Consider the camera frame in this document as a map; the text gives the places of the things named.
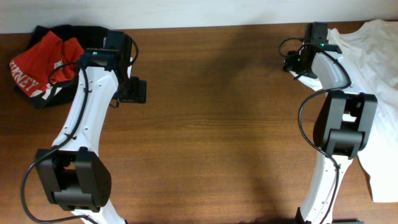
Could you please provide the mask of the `white t-shirt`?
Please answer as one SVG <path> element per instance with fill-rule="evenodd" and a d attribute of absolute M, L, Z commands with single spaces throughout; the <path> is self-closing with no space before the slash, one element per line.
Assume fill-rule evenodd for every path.
<path fill-rule="evenodd" d="M 369 176 L 374 202 L 397 201 L 397 23 L 365 22 L 350 34 L 337 29 L 327 40 L 342 48 L 353 83 L 377 98 L 377 109 L 366 147 L 359 161 Z"/>

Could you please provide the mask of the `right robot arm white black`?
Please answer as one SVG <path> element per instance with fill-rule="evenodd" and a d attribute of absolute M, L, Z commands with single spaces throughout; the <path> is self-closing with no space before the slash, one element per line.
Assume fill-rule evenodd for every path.
<path fill-rule="evenodd" d="M 327 35 L 328 24 L 309 23 L 300 38 L 300 48 L 283 56 L 284 71 L 294 73 L 296 79 L 307 77 L 321 84 L 320 90 L 308 96 L 298 110 L 299 130 L 317 152 L 310 189 L 294 218 L 295 223 L 301 224 L 332 223 L 344 174 L 366 147 L 377 108 L 376 96 L 351 81 L 340 47 L 330 43 Z M 319 95 L 326 98 L 310 139 L 302 126 L 303 109 Z"/>

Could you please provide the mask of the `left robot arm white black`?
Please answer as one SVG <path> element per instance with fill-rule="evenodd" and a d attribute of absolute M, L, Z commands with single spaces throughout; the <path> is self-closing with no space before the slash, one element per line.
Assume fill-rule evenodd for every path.
<path fill-rule="evenodd" d="M 72 212 L 67 220 L 125 223 L 110 201 L 112 180 L 99 158 L 99 141 L 111 101 L 146 102 L 147 83 L 132 75 L 135 41 L 109 31 L 102 48 L 87 48 L 76 61 L 78 86 L 68 117 L 50 149 L 39 149 L 31 169 L 49 203 Z"/>

